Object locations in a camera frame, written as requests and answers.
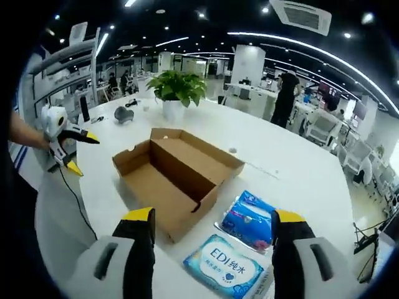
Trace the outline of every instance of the tissue package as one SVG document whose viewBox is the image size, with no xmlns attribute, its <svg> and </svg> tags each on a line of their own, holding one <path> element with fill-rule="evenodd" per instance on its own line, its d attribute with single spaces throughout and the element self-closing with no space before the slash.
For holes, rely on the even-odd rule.
<svg viewBox="0 0 399 299">
<path fill-rule="evenodd" d="M 235 252 L 218 235 L 212 235 L 183 264 L 198 280 L 233 299 L 242 299 L 263 272 L 257 262 Z"/>
<path fill-rule="evenodd" d="M 224 215 L 219 227 L 263 254 L 272 242 L 271 213 L 274 209 L 245 190 Z"/>
</svg>

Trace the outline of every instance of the white shelf unit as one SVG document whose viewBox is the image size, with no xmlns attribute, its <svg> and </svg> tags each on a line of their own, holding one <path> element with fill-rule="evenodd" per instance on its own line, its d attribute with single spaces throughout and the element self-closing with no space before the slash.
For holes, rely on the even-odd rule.
<svg viewBox="0 0 399 299">
<path fill-rule="evenodd" d="M 92 91 L 93 91 L 93 98 L 95 105 L 99 104 L 97 98 L 97 91 L 96 91 L 96 57 L 95 53 L 97 51 L 98 41 L 100 35 L 100 28 L 97 28 L 95 38 L 84 40 L 78 44 L 70 45 L 60 51 L 53 53 L 48 58 L 44 59 L 40 63 L 33 65 L 27 73 L 32 75 L 32 89 L 33 89 L 33 101 L 34 101 L 34 110 L 35 110 L 35 117 L 38 117 L 38 111 L 36 110 L 37 103 L 51 97 L 55 93 L 66 89 L 67 87 L 77 84 L 81 81 L 87 80 L 91 78 L 92 80 Z M 87 55 L 78 57 L 76 59 L 68 60 L 63 64 L 56 64 L 62 60 L 68 59 L 72 56 L 83 54 L 86 52 L 90 52 Z M 55 73 L 67 69 L 73 65 L 90 61 L 90 71 L 84 74 L 73 75 L 61 82 L 54 83 L 51 87 L 45 88 L 44 91 L 36 91 L 35 90 L 35 82 L 34 77 L 35 75 L 39 74 L 40 72 L 45 71 L 46 75 L 54 75 Z"/>
</svg>

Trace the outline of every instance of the white office chair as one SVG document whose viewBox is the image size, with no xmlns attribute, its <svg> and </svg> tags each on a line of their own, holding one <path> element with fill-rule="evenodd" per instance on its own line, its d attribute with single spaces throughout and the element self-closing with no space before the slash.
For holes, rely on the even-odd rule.
<svg viewBox="0 0 399 299">
<path fill-rule="evenodd" d="M 363 161 L 368 158 L 371 151 L 372 149 L 364 141 L 357 140 L 349 150 L 339 146 L 338 159 L 343 168 L 347 166 L 355 174 L 358 174 Z"/>
<path fill-rule="evenodd" d="M 318 113 L 317 110 L 314 113 L 317 113 L 317 118 L 307 126 L 304 137 L 311 138 L 315 143 L 328 148 L 338 135 L 341 121 L 329 113 Z"/>
</svg>

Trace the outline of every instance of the cardboard box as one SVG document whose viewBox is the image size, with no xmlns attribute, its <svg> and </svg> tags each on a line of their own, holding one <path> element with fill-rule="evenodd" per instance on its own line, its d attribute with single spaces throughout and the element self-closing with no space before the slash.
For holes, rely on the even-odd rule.
<svg viewBox="0 0 399 299">
<path fill-rule="evenodd" d="M 156 223 L 174 242 L 214 206 L 222 182 L 244 167 L 184 130 L 165 128 L 152 129 L 149 140 L 113 163 L 140 204 L 155 208 Z"/>
</svg>

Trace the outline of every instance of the person in black clothing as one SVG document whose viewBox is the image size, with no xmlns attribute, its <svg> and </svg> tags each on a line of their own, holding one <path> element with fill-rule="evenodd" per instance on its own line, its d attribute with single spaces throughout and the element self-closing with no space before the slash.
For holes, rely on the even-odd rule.
<svg viewBox="0 0 399 299">
<path fill-rule="evenodd" d="M 110 73 L 110 78 L 108 80 L 108 84 L 110 85 L 110 88 L 118 87 L 117 79 L 115 78 L 114 73 Z"/>
<path fill-rule="evenodd" d="M 291 114 L 292 107 L 294 106 L 295 97 L 298 96 L 301 91 L 295 69 L 282 74 L 277 86 L 280 89 L 280 92 L 277 96 L 276 107 L 274 109 L 271 123 L 280 126 L 281 128 L 286 128 L 288 118 Z"/>
<path fill-rule="evenodd" d="M 126 85 L 127 85 L 127 76 L 129 75 L 128 71 L 126 70 L 122 77 L 120 77 L 120 89 L 122 89 L 122 95 L 126 93 Z"/>
</svg>

